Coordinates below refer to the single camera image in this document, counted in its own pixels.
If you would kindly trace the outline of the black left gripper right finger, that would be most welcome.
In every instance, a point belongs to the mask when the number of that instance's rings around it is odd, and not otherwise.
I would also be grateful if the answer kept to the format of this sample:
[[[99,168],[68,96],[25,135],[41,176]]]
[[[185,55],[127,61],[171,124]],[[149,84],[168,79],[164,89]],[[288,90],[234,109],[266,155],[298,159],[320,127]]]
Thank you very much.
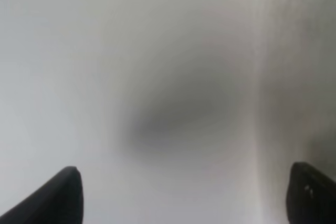
[[[335,181],[306,162],[293,163],[286,212],[290,224],[335,224]]]

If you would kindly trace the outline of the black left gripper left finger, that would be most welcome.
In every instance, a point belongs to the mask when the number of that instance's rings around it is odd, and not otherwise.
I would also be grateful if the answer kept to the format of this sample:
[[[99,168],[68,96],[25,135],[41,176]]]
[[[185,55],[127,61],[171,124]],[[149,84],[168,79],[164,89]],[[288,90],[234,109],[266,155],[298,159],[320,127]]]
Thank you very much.
[[[58,172],[47,183],[1,216],[1,223],[83,222],[81,173],[74,166]]]

